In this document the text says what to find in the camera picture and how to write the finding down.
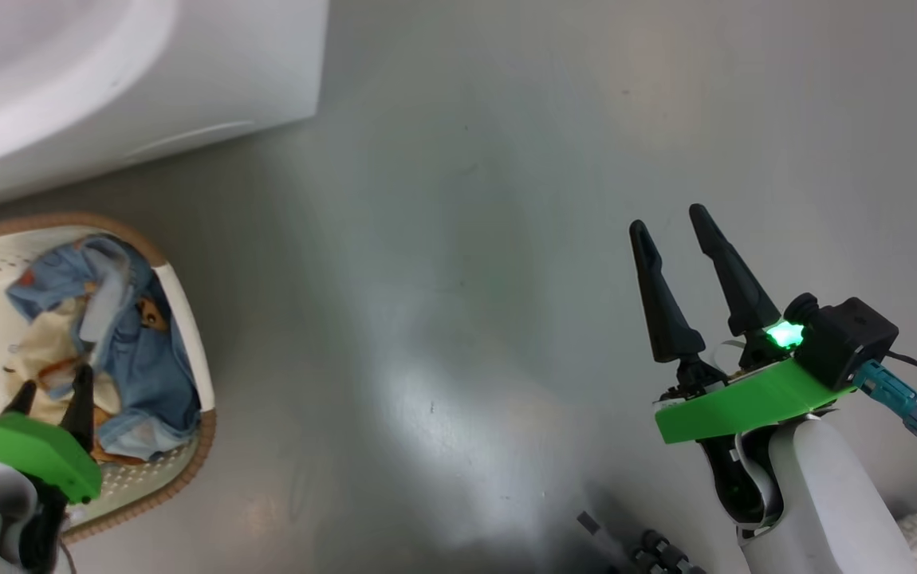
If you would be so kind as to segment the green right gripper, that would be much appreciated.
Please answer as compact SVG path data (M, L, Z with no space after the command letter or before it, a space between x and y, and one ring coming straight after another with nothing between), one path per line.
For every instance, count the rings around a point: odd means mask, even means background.
M731 333L739 336L778 323L780 310L706 207L692 204L689 217L700 250L713 262L730 312ZM647 225L636 219L628 233L653 360L696 362L706 345L667 286L663 259ZM776 425L818 411L854 391L852 386L827 388L788 357L740 375L710 395L662 399L655 403L655 422L666 444L699 441Z

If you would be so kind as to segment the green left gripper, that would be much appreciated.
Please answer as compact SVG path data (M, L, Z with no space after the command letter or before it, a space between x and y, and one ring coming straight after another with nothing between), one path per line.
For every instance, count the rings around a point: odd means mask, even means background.
M61 427L27 417L37 384L25 381L0 415L0 464L61 491L69 504L100 497L104 476L91 457L94 447L94 371L80 364Z

